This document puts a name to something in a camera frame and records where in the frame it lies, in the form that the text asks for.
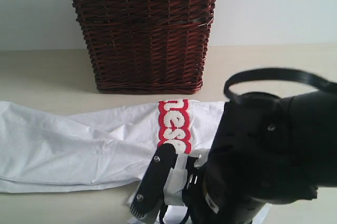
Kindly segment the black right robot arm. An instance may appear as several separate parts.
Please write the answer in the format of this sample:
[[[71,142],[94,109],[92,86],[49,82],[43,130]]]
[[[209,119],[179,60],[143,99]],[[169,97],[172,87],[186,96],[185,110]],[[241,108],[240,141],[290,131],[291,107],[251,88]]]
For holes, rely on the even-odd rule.
[[[192,191],[193,223],[251,223],[266,204],[313,200],[336,187],[336,96],[277,99],[275,110],[224,104]]]

